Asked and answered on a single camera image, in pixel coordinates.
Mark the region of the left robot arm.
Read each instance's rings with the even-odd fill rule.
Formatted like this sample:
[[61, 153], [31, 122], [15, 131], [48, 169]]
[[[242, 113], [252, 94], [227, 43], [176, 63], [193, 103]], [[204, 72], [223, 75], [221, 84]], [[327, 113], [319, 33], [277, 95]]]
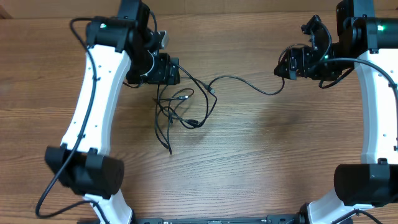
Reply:
[[135, 214], [121, 192], [124, 162], [112, 158], [110, 135], [123, 83], [177, 85], [179, 60], [164, 52], [164, 30], [150, 29], [153, 16], [140, 0], [123, 0], [114, 17], [87, 19], [86, 67], [72, 121], [58, 147], [45, 161], [54, 182], [83, 197], [98, 223], [134, 223]]

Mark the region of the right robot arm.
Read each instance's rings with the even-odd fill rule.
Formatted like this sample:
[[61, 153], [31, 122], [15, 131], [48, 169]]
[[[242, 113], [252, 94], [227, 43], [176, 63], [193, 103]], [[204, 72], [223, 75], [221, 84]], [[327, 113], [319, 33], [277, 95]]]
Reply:
[[372, 1], [344, 0], [336, 7], [338, 41], [319, 16], [301, 27], [310, 43], [287, 47], [274, 73], [332, 87], [355, 72], [363, 101], [361, 161], [339, 165], [333, 188], [294, 215], [267, 223], [351, 223], [375, 207], [397, 202], [397, 19], [378, 18]]

